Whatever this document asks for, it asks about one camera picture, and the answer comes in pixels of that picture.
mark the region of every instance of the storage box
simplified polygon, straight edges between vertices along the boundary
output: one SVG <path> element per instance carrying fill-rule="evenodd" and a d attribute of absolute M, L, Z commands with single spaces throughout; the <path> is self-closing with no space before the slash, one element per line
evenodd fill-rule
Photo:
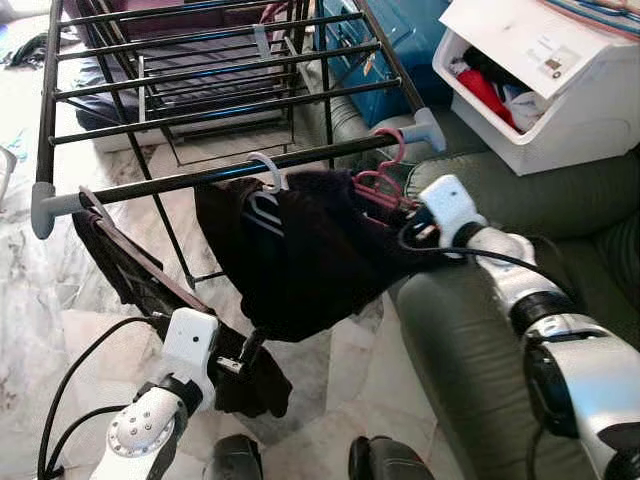
<path fill-rule="evenodd" d="M 499 14 L 478 22 L 474 1 L 456 0 L 443 15 L 449 29 L 433 67 L 454 89 L 452 110 L 518 175 L 622 155 L 640 142 L 640 45 L 534 0 L 483 0 L 483 9 Z M 514 130 L 449 71 L 470 45 L 548 99 L 551 106 L 531 130 Z M 544 58 L 535 58 L 545 50 L 551 58 L 557 49 L 576 60 L 553 78 Z"/>
<path fill-rule="evenodd" d="M 431 66 L 431 60 L 445 31 L 438 18 L 449 5 L 448 1 L 368 0 L 368 4 L 425 103 L 448 104 L 451 89 L 435 74 Z M 324 0 L 324 9 L 324 16 L 357 11 L 351 0 Z M 326 31 L 328 49 L 354 46 L 370 40 L 362 21 L 331 24 Z M 329 67 L 344 87 L 387 80 L 391 75 L 380 52 L 364 60 L 360 55 L 333 57 L 329 59 Z M 410 111 L 399 89 L 360 93 L 353 95 L 351 99 L 369 126 Z"/>

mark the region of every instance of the marble floor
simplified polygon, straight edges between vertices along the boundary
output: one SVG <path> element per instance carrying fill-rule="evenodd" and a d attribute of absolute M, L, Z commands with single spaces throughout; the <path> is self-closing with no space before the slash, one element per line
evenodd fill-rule
<path fill-rule="evenodd" d="M 33 477 L 45 412 L 69 361 L 110 324 L 137 313 L 119 303 L 76 238 L 70 218 L 59 218 L 45 241 L 31 231 L 41 75 L 41 71 L 0 71 L 3 97 L 10 85 L 14 98 L 26 99 L 16 107 L 13 119 L 3 116 L 0 140 L 16 126 L 28 132 L 23 135 L 26 155 L 0 206 L 0 480 Z M 62 108 L 58 117 L 61 125 L 77 128 L 71 110 Z M 306 141 L 300 127 L 294 148 Z M 180 153 L 188 161 L 247 146 L 263 149 L 278 135 L 282 132 L 191 143 L 181 146 Z M 145 153 L 154 176 L 239 160 L 232 157 L 178 170 L 168 146 L 147 148 Z M 84 142 L 61 147 L 58 160 L 59 193 L 75 192 L 79 184 L 98 189 L 142 179 L 131 150 L 105 154 Z M 195 219 L 192 192 L 163 194 L 162 199 L 194 273 L 214 270 L 215 258 Z M 162 259 L 166 273 L 186 287 L 150 198 L 107 209 L 123 231 Z M 200 283 L 195 293 L 226 323 L 244 333 L 250 330 L 240 312 L 239 293 L 226 278 Z M 409 444 L 437 478 L 461 479 L 409 362 L 399 327 L 393 305 L 383 297 L 359 315 L 298 344 L 268 342 L 267 348 L 294 385 L 287 415 L 281 419 L 213 411 L 196 415 L 167 478 L 201 478 L 215 441 L 242 432 L 259 442 L 267 479 L 346 479 L 351 440 L 378 434 Z M 89 409 L 127 402 L 158 350 L 156 337 L 143 327 L 131 326 L 117 334 L 78 372 L 54 435 Z M 95 419 L 73 437 L 64 454 L 64 464 L 73 467 L 67 478 L 88 478 L 103 449 L 106 421 Z"/>

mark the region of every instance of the blue box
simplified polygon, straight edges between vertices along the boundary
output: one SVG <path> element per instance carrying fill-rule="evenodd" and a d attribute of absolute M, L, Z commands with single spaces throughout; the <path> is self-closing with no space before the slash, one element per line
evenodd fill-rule
<path fill-rule="evenodd" d="M 398 59 L 413 80 L 425 104 L 449 105 L 451 88 L 433 71 L 431 60 L 445 32 L 438 19 L 449 6 L 447 0 L 369 0 L 378 23 L 393 46 Z M 334 16 L 356 12 L 351 0 L 324 0 L 319 16 Z M 316 47 L 320 29 L 316 27 Z M 371 41 L 364 21 L 331 23 L 326 27 L 327 49 L 351 47 Z M 329 59 L 329 67 L 343 87 L 354 87 L 392 78 L 381 51 L 353 67 L 361 60 L 354 54 Z M 410 107 L 398 88 L 375 90 L 351 96 L 368 126 L 385 118 L 409 113 Z"/>

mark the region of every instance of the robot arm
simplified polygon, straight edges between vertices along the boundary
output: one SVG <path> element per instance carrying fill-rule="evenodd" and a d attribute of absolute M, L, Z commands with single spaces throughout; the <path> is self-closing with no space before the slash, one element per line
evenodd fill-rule
<path fill-rule="evenodd" d="M 535 265 L 526 238 L 486 226 L 453 175 L 420 194 L 441 230 L 441 247 L 501 253 Z M 579 439 L 604 480 L 640 479 L 640 353 L 550 280 L 524 267 L 478 258 L 522 339 L 533 411 L 551 433 Z"/>
<path fill-rule="evenodd" d="M 211 315 L 188 308 L 173 313 L 156 370 L 161 380 L 147 383 L 139 398 L 113 418 L 91 480 L 162 478 L 189 417 L 213 402 L 207 363 L 217 331 Z"/>

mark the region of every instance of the dark brown cloth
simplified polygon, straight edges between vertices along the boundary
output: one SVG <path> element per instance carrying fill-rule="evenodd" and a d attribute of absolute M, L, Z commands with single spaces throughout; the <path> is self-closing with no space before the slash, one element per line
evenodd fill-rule
<path fill-rule="evenodd" d="M 393 282 L 437 262 L 400 249 L 396 231 L 362 216 L 348 172 L 288 177 L 277 195 L 284 239 L 242 216 L 262 182 L 194 188 L 196 213 L 241 308 L 267 338 L 297 342 L 361 310 Z"/>
<path fill-rule="evenodd" d="M 117 228 L 109 226 L 92 209 L 73 214 L 78 236 L 87 247 L 98 268 L 116 289 L 122 303 L 135 304 L 145 315 L 160 312 L 170 316 L 182 307 L 215 315 L 213 309 L 186 292 L 162 271 L 162 263 L 135 244 Z M 218 318 L 217 333 L 208 375 L 216 387 L 215 408 L 227 413 L 241 412 L 255 417 L 270 411 L 281 417 L 287 411 L 291 382 L 273 359 L 260 347 L 256 361 L 242 377 L 230 374 L 216 364 L 219 356 L 237 359 L 244 335 Z M 168 328 L 158 328 L 164 339 Z"/>

